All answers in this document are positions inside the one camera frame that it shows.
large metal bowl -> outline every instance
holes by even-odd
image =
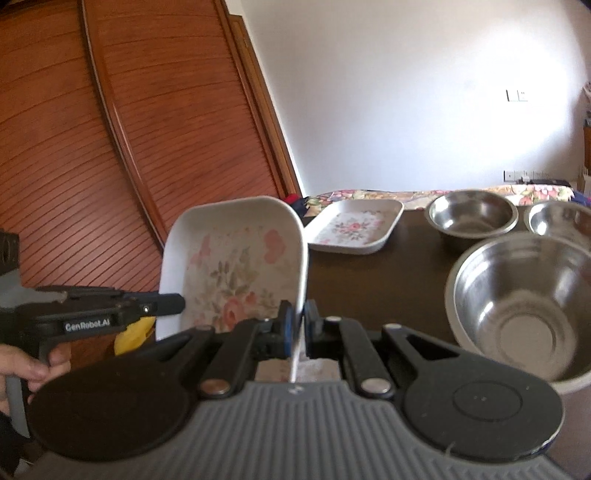
[[[496,193],[456,190],[433,200],[425,217],[446,245],[463,252],[481,240],[509,232],[519,214],[515,205]]]
[[[552,382],[591,384],[591,253],[510,233],[465,252],[449,274],[447,318],[463,348]]]
[[[525,226],[538,235],[556,236],[591,249],[591,209],[573,202],[536,203],[525,211]]]

wardrobe door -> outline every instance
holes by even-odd
[[[279,195],[212,0],[83,5],[98,84],[167,229],[194,205]]]
[[[157,288],[161,257],[101,118],[76,2],[0,11],[0,228],[24,284]]]

white wall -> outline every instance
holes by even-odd
[[[480,187],[505,169],[576,177],[591,76],[578,0],[228,2],[307,194]],[[530,101],[507,102],[509,87]]]

bowl rim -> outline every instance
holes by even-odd
[[[539,236],[553,236],[556,238],[562,238],[560,235],[549,235],[545,233],[544,235],[540,235],[538,232],[533,230],[531,226],[531,219],[534,215],[539,213],[541,210],[544,210],[549,205],[557,206],[558,208],[562,208],[565,210],[575,210],[577,212],[585,213],[586,215],[591,216],[591,209],[586,207],[585,205],[581,205],[580,203],[576,202],[561,202],[559,200],[545,200],[543,202],[534,203],[533,205],[529,205],[525,212],[523,213],[523,221],[525,223],[525,228],[528,229],[531,233],[534,233]]]
[[[525,237],[531,237],[531,236],[534,236],[535,238],[538,238],[538,239],[545,239],[547,241],[557,242],[560,244],[566,244],[569,247],[580,251],[583,255],[589,257],[589,259],[591,260],[591,252],[589,252],[585,248],[581,247],[577,243],[574,243],[572,241],[566,240],[561,237],[547,236],[547,235],[536,235],[531,232],[513,232],[513,233],[509,233],[507,235],[503,235],[503,236],[500,236],[497,238],[484,240],[484,241],[479,242],[476,245],[473,245],[472,247],[470,247],[453,264],[452,269],[450,270],[449,275],[447,276],[445,289],[444,289],[444,304],[445,304],[445,312],[446,312],[446,316],[447,316],[447,322],[452,329],[453,336],[455,337],[456,341],[458,342],[458,345],[461,348],[463,348],[464,350],[467,350],[468,352],[471,352],[471,353],[477,353],[478,355],[486,356],[484,353],[482,353],[482,351],[476,346],[476,344],[468,336],[468,334],[466,333],[466,330],[464,329],[464,327],[460,321],[460,318],[457,314],[457,308],[456,308],[456,305],[454,302],[455,293],[456,293],[456,282],[455,282],[456,278],[462,272],[463,267],[466,264],[466,261],[472,255],[477,254],[478,251],[480,251],[484,247],[488,246],[489,244],[498,243],[498,242],[506,242],[506,241],[510,241],[513,238],[519,238],[519,237],[525,238]],[[548,382],[548,383],[560,395],[573,393],[573,392],[583,389],[584,387],[591,385],[591,369],[589,369],[585,373],[582,373],[581,375],[578,375],[573,378],[569,378],[567,380],[560,380],[560,381]]]
[[[431,218],[431,213],[430,213],[431,207],[440,198],[446,197],[452,193],[475,193],[475,192],[486,193],[487,195],[493,195],[493,196],[503,200],[503,202],[505,202],[511,208],[511,219],[507,223],[502,225],[501,227],[491,230],[490,232],[464,233],[464,232],[452,232],[450,230],[445,230],[444,228],[442,228],[441,226],[436,224],[435,221]],[[517,211],[517,207],[513,204],[513,202],[510,201],[509,199],[507,199],[506,197],[503,197],[503,195],[499,195],[498,193],[489,192],[487,190],[482,190],[482,189],[464,189],[464,190],[452,190],[451,192],[444,193],[443,195],[440,195],[437,198],[430,201],[429,204],[425,207],[425,218],[427,219],[427,222],[429,223],[429,225],[431,225],[435,230],[438,230],[439,232],[441,232],[445,235],[449,235],[449,236],[453,236],[453,237],[457,237],[457,238],[466,238],[469,240],[479,240],[479,239],[486,239],[486,238],[502,235],[503,233],[507,233],[507,232],[510,232],[511,230],[513,230],[519,220],[519,212]]]

tabletop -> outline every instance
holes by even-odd
[[[521,220],[515,231],[524,230]],[[322,316],[359,320],[369,330],[401,323],[455,343],[444,288],[460,254],[446,250],[422,210],[405,211],[382,250],[342,255],[310,250],[307,298]],[[575,478],[591,474],[591,388],[563,396],[565,421],[550,457]]]

